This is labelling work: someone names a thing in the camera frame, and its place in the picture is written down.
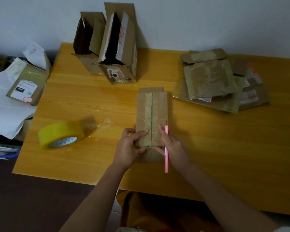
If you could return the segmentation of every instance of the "wooden table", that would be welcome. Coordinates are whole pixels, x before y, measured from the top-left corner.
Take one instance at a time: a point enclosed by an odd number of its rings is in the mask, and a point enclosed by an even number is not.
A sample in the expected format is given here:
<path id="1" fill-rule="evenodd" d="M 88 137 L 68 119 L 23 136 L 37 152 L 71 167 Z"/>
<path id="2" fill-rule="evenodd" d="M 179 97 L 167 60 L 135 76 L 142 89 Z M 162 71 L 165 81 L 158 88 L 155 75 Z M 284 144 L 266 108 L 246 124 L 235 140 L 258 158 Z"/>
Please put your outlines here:
<path id="1" fill-rule="evenodd" d="M 135 127 L 139 87 L 169 92 L 169 125 L 194 161 L 259 210 L 290 214 L 290 59 L 249 57 L 268 87 L 271 104 L 224 115 L 172 98 L 182 74 L 180 51 L 139 49 L 138 83 L 110 85 L 90 75 L 62 43 L 13 173 L 97 184 L 111 164 L 123 128 Z M 94 117 L 100 125 L 81 142 L 39 148 L 37 132 L 59 121 Z M 202 200 L 172 167 L 135 163 L 120 189 Z"/>

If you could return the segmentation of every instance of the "left hand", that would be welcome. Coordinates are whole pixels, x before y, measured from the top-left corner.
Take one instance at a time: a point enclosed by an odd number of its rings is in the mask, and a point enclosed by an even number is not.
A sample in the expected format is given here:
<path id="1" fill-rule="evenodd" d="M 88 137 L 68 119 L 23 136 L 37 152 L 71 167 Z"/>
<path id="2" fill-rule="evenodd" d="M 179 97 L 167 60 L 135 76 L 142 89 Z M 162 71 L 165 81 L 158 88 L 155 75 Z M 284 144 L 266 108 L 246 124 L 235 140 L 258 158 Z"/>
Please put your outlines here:
<path id="1" fill-rule="evenodd" d="M 127 171 L 134 163 L 136 158 L 147 150 L 147 147 L 136 149 L 134 142 L 141 137 L 145 137 L 147 131 L 135 133 L 135 129 L 126 128 L 122 131 L 121 139 L 117 143 L 113 164 L 118 165 Z"/>

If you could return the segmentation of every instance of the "yellow clothing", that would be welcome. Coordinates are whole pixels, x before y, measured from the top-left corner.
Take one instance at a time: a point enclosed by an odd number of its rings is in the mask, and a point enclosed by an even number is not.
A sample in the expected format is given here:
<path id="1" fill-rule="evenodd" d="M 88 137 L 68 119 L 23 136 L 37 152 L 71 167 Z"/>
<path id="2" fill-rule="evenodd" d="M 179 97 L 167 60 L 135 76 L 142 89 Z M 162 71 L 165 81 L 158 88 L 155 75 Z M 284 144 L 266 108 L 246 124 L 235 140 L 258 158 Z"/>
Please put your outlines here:
<path id="1" fill-rule="evenodd" d="M 220 232 L 221 226 L 203 202 L 119 190 L 120 226 L 147 232 Z"/>

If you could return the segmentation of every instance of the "hand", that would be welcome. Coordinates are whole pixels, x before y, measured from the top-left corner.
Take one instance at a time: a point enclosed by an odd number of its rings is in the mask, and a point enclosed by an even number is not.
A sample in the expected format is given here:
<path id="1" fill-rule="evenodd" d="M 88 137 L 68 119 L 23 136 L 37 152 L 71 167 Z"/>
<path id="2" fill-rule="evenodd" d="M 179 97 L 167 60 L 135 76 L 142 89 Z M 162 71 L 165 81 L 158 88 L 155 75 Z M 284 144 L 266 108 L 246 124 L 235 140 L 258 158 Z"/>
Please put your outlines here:
<path id="1" fill-rule="evenodd" d="M 182 173 L 191 164 L 185 144 L 178 137 L 171 134 L 167 135 L 162 125 L 158 125 L 158 130 L 161 133 L 161 144 L 168 150 L 170 163 L 178 172 Z M 164 155 L 164 149 L 160 147 L 153 148 Z"/>
<path id="2" fill-rule="evenodd" d="M 127 171 L 133 165 L 136 158 L 147 150 L 147 147 L 136 149 L 134 142 L 141 137 L 145 137 L 147 134 L 148 130 L 135 133 L 135 129 L 124 129 L 121 139 L 117 143 L 113 164 L 119 165 L 124 171 Z"/>

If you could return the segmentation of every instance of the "tape roll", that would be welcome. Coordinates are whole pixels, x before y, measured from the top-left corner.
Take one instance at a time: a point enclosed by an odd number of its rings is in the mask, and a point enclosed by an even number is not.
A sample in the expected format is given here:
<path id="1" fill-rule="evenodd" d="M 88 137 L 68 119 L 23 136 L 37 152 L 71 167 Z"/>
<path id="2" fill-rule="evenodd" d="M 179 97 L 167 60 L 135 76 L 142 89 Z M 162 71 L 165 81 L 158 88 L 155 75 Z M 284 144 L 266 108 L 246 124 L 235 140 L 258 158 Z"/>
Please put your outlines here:
<path id="1" fill-rule="evenodd" d="M 80 121 L 55 123 L 38 132 L 40 148 L 52 150 L 77 143 L 85 138 Z"/>

